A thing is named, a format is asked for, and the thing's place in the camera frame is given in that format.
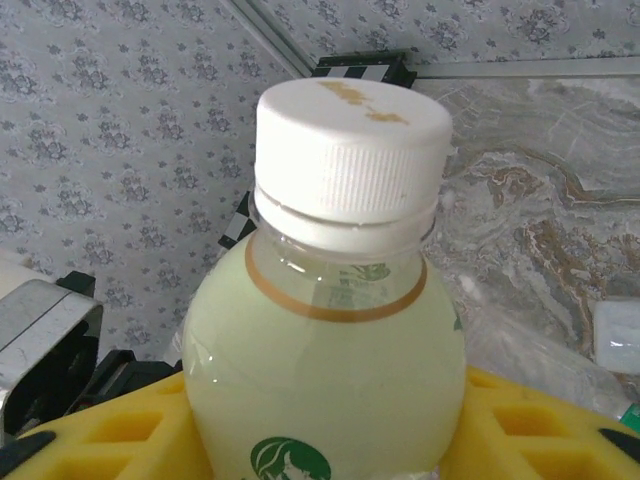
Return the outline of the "black white chessboard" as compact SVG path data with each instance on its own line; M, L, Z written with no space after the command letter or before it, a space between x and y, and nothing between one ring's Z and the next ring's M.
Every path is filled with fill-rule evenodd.
M405 65L404 52L348 54L319 59L312 77L353 78L411 88L417 73ZM247 190L235 209L230 223L218 241L223 253L256 230L250 212L252 189Z

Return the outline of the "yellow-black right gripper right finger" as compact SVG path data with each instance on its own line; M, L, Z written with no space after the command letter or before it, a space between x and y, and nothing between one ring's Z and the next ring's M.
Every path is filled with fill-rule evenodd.
M476 367L467 369L440 480L640 480L640 434Z

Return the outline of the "clear bottle red white label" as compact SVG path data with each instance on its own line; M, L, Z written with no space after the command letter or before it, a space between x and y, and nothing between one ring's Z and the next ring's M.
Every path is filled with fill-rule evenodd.
M585 408L620 417L632 404L615 377L640 374L640 318L631 301L596 304L593 360L482 305L465 324L468 362Z

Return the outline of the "aluminium corner post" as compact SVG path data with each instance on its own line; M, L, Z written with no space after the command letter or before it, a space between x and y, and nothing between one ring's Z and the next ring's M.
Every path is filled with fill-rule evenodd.
M293 77L310 77L316 67L260 0L220 0L241 25Z

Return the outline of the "pale green drink bottle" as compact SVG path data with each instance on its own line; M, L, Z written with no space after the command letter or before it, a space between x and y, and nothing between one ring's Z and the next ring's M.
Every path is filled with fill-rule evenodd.
M454 435L461 320L423 253L452 120L405 87L307 78L257 105L256 228L182 336L214 480L414 480Z

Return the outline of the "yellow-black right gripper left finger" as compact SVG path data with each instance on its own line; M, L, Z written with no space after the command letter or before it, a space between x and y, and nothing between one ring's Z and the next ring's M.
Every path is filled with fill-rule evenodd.
M42 424L0 449L0 480L214 480L174 374Z

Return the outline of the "clear bottle green white label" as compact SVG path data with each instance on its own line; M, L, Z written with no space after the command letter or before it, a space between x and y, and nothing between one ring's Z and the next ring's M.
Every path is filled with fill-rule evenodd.
M623 401L615 417L621 424L640 434L640 403Z

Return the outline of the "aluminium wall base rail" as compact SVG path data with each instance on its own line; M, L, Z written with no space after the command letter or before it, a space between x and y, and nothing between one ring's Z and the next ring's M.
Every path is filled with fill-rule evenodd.
M628 78L640 76L640 57L430 64L419 79Z

